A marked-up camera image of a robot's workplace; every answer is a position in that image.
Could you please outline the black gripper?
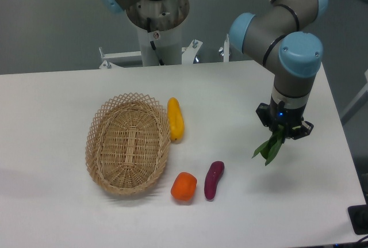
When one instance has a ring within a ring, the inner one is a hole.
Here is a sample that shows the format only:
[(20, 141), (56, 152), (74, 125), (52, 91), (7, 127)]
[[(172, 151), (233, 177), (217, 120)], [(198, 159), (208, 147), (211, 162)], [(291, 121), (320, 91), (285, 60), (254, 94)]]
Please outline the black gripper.
[(264, 127), (270, 128), (272, 132), (275, 132), (279, 125), (289, 128), (286, 138), (297, 140), (309, 136), (314, 128), (312, 123), (303, 120), (304, 110), (305, 105), (296, 109), (288, 109), (284, 107), (283, 101), (277, 104), (271, 100), (270, 105), (260, 103), (256, 114)]

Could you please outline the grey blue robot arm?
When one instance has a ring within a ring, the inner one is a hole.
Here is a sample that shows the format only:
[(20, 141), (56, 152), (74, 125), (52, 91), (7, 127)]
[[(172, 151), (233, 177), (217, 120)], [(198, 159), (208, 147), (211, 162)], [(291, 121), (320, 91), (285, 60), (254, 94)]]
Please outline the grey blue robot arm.
[[(182, 64), (181, 27), (189, 14), (188, 0), (101, 0), (113, 13), (126, 12), (136, 27), (143, 65)], [(232, 23), (228, 39), (274, 74), (269, 104), (256, 110), (262, 124), (282, 137), (308, 136), (312, 123), (303, 117), (315, 76), (321, 65), (323, 45), (303, 29), (326, 10), (328, 0), (269, 0), (272, 9), (258, 17), (243, 13)]]

